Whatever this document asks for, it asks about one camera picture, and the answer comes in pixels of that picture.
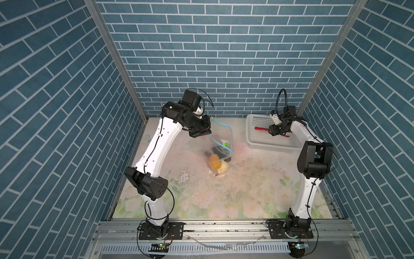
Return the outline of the red toy chili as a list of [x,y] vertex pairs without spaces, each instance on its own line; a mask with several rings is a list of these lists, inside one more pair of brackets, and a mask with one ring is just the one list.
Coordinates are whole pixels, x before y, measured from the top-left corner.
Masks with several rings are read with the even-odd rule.
[[254,129],[257,130],[257,131],[267,131],[268,133],[270,133],[268,128],[255,127]]

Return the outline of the dark purple toy eggplant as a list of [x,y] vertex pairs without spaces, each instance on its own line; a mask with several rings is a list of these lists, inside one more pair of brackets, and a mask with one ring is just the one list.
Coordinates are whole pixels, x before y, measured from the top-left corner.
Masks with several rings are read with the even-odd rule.
[[221,152],[231,152],[231,149],[228,147],[228,143],[222,142],[222,141],[215,141],[216,143],[216,147],[221,151]]

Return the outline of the clear zip top bag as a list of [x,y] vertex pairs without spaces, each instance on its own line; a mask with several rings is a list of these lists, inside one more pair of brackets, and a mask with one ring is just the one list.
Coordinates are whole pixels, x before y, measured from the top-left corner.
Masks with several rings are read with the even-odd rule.
[[225,174],[230,168],[234,152],[234,132],[230,125],[210,119],[211,133],[207,137],[204,155],[214,176]]

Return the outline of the yellow toy fruit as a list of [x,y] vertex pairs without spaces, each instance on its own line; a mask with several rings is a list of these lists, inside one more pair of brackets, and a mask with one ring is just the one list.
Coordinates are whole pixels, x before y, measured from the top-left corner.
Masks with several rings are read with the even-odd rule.
[[221,168],[221,160],[217,154],[212,154],[209,156],[209,164],[213,169],[218,170]]

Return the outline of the cream toy bun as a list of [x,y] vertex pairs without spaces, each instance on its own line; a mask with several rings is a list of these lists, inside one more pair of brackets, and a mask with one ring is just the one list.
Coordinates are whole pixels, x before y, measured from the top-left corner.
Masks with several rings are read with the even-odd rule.
[[229,165],[226,161],[221,161],[220,167],[217,169],[217,174],[224,174],[229,169]]

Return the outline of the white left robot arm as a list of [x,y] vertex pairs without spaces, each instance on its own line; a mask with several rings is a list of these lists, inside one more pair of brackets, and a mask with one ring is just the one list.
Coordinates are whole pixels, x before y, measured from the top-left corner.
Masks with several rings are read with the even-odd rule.
[[168,181],[161,177],[163,162],[180,132],[188,132],[191,138],[211,134],[210,119],[204,110],[203,99],[166,103],[146,151],[133,167],[125,170],[126,178],[145,201],[149,223],[155,227],[161,227],[169,217],[162,198],[168,189]]

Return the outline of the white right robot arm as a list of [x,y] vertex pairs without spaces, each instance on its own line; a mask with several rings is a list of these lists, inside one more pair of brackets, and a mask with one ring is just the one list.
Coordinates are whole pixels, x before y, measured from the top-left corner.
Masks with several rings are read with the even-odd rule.
[[322,180],[332,171],[334,147],[317,137],[302,120],[288,118],[270,126],[269,132],[273,136],[293,133],[303,146],[296,163],[301,179],[294,206],[289,209],[284,221],[273,219],[265,224],[272,238],[294,239],[302,235],[312,238],[313,201]]

